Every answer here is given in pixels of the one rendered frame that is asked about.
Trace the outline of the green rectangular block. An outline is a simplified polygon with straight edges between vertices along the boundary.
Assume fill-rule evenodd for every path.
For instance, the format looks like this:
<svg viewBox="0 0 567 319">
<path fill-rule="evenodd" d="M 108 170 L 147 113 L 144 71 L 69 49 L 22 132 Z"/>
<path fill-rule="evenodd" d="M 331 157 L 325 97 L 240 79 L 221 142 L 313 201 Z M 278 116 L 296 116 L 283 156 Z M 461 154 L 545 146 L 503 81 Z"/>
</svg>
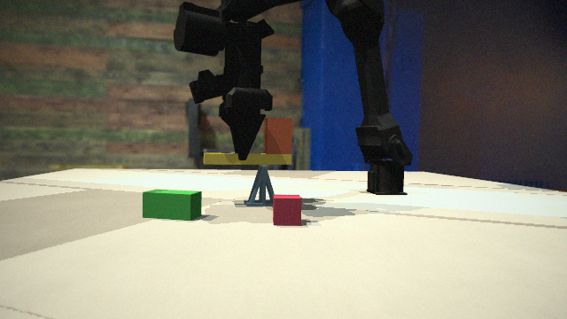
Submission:
<svg viewBox="0 0 567 319">
<path fill-rule="evenodd" d="M 202 191 L 143 192 L 143 218 L 191 221 L 201 216 Z"/>
</svg>

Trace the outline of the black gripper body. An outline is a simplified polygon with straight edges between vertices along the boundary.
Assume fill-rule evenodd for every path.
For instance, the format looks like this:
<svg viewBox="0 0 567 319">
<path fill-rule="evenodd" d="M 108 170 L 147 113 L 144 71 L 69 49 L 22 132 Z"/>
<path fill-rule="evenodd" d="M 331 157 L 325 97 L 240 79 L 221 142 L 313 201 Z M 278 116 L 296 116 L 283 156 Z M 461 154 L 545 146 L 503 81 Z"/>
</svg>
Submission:
<svg viewBox="0 0 567 319">
<path fill-rule="evenodd" d="M 232 70 L 234 89 L 227 96 L 225 90 L 223 102 L 219 105 L 219 117 L 225 116 L 225 113 L 260 114 L 260 109 L 272 110 L 273 96 L 266 89 L 260 88 L 260 75 L 263 73 L 260 60 L 248 57 L 226 58 L 224 74 L 227 66 Z"/>
</svg>

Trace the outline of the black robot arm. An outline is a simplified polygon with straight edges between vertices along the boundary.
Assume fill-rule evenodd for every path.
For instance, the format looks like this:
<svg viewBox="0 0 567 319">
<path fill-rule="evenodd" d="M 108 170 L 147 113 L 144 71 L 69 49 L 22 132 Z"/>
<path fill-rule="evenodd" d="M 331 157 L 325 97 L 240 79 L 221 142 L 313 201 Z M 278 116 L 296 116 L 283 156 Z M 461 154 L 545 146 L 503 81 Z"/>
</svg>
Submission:
<svg viewBox="0 0 567 319">
<path fill-rule="evenodd" d="M 247 21 L 275 6 L 304 0 L 221 0 L 216 9 L 183 2 L 174 30 L 177 51 L 215 57 L 225 48 L 225 59 L 256 58 L 261 61 L 261 39 L 275 33 L 262 19 Z M 384 26 L 383 0 L 325 0 L 330 13 L 340 20 L 353 45 L 364 118 L 355 132 L 357 146 L 368 171 L 367 192 L 376 195 L 408 195 L 404 189 L 404 166 L 413 155 L 404 143 L 400 126 L 389 113 L 379 36 Z M 233 23 L 229 21 L 235 21 Z M 209 69 L 190 82 L 195 104 L 220 97 L 234 89 L 232 70 L 214 76 Z M 382 160 L 382 159 L 392 159 Z"/>
</svg>

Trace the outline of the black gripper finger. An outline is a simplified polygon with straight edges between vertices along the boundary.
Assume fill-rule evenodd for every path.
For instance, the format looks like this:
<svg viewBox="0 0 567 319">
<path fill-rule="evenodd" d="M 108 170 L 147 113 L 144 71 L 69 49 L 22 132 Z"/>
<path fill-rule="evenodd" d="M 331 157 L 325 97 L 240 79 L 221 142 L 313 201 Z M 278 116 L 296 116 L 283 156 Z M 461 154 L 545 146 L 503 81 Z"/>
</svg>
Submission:
<svg viewBox="0 0 567 319">
<path fill-rule="evenodd" d="M 225 113 L 233 124 L 239 160 L 246 160 L 266 114 Z"/>
<path fill-rule="evenodd" d="M 230 127 L 230 131 L 231 131 L 231 135 L 232 135 L 232 140 L 233 140 L 233 144 L 234 144 L 234 149 L 235 149 L 235 153 L 237 153 L 237 143 L 236 143 L 236 137 L 235 137 L 235 131 L 234 131 L 234 126 L 233 124 L 225 117 L 222 116 L 221 119 L 223 121 L 225 121 L 229 127 Z"/>
</svg>

